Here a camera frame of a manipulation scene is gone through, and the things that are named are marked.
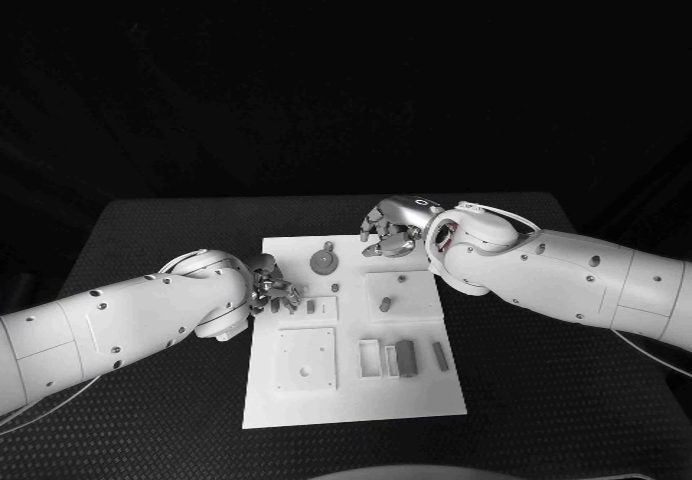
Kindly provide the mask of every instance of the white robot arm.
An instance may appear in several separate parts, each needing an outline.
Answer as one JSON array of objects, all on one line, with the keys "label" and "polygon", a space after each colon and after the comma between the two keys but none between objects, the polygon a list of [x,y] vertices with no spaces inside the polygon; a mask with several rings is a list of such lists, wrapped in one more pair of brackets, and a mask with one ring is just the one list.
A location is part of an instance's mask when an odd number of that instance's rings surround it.
[{"label": "white robot arm", "polygon": [[0,415],[171,347],[194,331],[229,340],[249,313],[299,298],[271,255],[216,250],[161,271],[0,317]]},{"label": "white robot arm", "polygon": [[[533,230],[518,234],[507,214]],[[364,256],[397,257],[423,240],[429,271],[467,295],[490,291],[517,307],[622,330],[692,351],[692,265],[602,240],[540,230],[508,212],[419,197],[384,199],[364,218]]]}]

